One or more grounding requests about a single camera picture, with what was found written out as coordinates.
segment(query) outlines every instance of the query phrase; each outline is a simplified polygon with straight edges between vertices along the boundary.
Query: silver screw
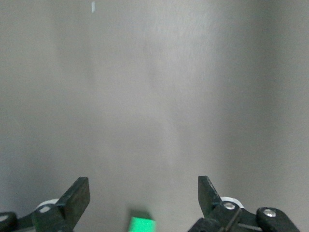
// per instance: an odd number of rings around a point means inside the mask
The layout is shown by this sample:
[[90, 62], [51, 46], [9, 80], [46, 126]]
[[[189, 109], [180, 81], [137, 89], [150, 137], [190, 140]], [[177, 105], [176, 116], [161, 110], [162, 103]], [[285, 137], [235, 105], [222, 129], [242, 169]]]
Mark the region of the silver screw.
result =
[[42, 209], [40, 209], [40, 213], [46, 213], [47, 211], [50, 210], [50, 207], [49, 206], [44, 206]]
[[224, 203], [224, 207], [229, 209], [229, 210], [235, 209], [235, 205], [233, 203], [231, 203], [231, 202]]
[[263, 211], [263, 213], [264, 213], [266, 216], [272, 217], [272, 218], [274, 218], [274, 217], [277, 215], [276, 212], [273, 211], [273, 210], [271, 210], [271, 209], [265, 209], [265, 210]]
[[0, 222], [5, 221], [6, 219], [8, 219], [8, 217], [8, 215], [0, 216]]

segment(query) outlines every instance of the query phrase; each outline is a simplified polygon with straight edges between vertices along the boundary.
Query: green block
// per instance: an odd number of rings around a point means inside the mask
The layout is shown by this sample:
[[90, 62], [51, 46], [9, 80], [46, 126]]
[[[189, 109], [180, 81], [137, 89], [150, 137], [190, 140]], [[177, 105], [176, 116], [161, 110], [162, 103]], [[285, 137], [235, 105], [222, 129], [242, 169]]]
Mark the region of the green block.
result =
[[132, 217], [129, 232], [155, 232], [155, 221]]

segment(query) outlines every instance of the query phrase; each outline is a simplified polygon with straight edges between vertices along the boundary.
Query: gray surface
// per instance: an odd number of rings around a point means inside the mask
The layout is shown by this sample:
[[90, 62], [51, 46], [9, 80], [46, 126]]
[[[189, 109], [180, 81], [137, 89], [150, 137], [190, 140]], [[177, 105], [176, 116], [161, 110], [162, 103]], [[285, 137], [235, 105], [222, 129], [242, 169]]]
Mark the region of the gray surface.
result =
[[202, 213], [197, 176], [309, 228], [309, 2], [0, 2], [0, 211], [88, 176], [76, 231]]

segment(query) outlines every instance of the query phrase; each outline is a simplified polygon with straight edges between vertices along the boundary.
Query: white mark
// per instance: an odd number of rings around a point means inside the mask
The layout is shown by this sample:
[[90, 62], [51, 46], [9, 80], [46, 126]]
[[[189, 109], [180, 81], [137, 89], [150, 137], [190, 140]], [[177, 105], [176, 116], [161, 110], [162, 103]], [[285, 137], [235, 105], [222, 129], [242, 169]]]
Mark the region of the white mark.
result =
[[91, 3], [91, 12], [93, 13], [96, 10], [96, 3], [93, 1]]

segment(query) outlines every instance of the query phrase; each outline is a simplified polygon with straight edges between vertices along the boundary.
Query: green cube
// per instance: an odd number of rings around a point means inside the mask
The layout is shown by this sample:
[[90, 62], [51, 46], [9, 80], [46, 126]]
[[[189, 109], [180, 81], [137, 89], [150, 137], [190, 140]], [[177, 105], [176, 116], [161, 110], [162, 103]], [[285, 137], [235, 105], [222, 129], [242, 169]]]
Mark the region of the green cube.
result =
[[129, 232], [155, 232], [155, 221], [132, 217]]

